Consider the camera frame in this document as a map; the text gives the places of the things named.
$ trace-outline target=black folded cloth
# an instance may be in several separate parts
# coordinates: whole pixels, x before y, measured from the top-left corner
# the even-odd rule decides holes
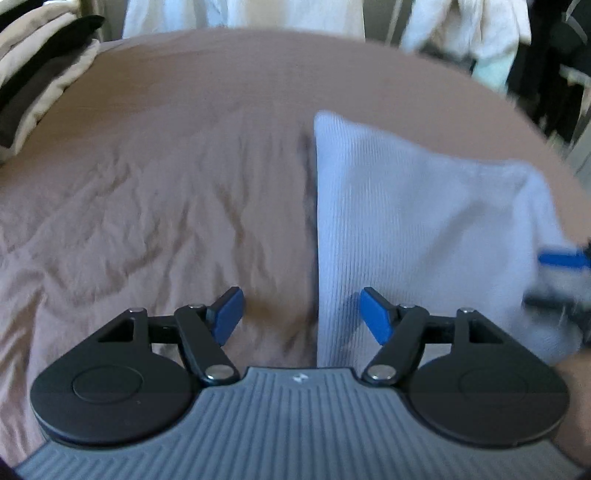
[[[27,109],[53,79],[77,60],[104,20],[100,15],[88,15],[58,30],[0,87],[1,146],[12,146]]]
[[[22,17],[27,12],[35,10],[43,5],[44,0],[25,0],[23,3],[11,8],[0,15],[0,32],[14,22],[17,18]]]

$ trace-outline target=folded clothes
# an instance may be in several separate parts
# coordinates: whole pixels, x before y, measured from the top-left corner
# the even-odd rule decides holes
[[[49,60],[87,44],[104,20],[100,15],[88,15],[74,20],[53,34],[29,61],[0,87],[0,111]],[[3,141],[0,141],[0,145],[10,147],[10,144],[6,145]]]
[[[23,87],[0,108],[0,145],[10,148],[17,134],[23,116],[49,84],[70,67],[85,48],[77,48],[70,53],[47,61],[23,85]]]
[[[360,370],[377,353],[358,313],[367,286],[432,314],[476,308],[547,362],[578,349],[575,332],[521,310],[538,249],[569,245],[537,170],[435,154],[333,113],[314,132],[319,367]]]
[[[0,32],[0,58],[6,55],[14,45],[27,38],[46,23],[54,20],[60,15],[68,12],[75,12],[76,10],[77,4],[75,2],[53,2],[27,12],[23,16],[17,18]]]
[[[53,80],[45,91],[35,100],[23,116],[14,137],[11,148],[0,147],[0,163],[19,153],[25,140],[33,131],[37,122],[57,102],[64,90],[80,78],[92,65],[100,49],[100,42],[92,40],[90,46],[80,55],[80,58],[58,78]]]
[[[2,0],[0,2],[0,31],[27,12],[42,6],[43,2],[44,0]]]
[[[73,13],[65,13],[46,25],[35,30],[31,35],[10,49],[0,59],[0,86],[4,85],[32,56],[60,29],[76,19]]]

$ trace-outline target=logo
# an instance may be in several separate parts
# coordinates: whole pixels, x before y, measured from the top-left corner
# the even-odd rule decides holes
[[[298,382],[300,385],[309,379],[306,374],[297,374],[292,377],[294,382]]]

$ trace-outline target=screw head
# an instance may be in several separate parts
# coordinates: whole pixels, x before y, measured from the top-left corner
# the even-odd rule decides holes
[[[390,365],[372,365],[368,368],[368,375],[377,381],[392,380],[396,376],[396,369]]]
[[[205,375],[210,380],[227,380],[234,374],[234,369],[230,365],[212,365],[205,370]]]

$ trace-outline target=hanging clothes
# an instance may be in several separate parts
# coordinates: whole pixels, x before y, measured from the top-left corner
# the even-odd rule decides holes
[[[129,0],[123,38],[219,26],[365,39],[362,0]]]
[[[518,52],[509,89],[535,104],[530,118],[546,136],[570,142],[591,86],[591,0],[537,0],[530,18],[532,43]]]
[[[491,60],[529,43],[526,0],[416,0],[400,48],[427,42],[458,58]]]

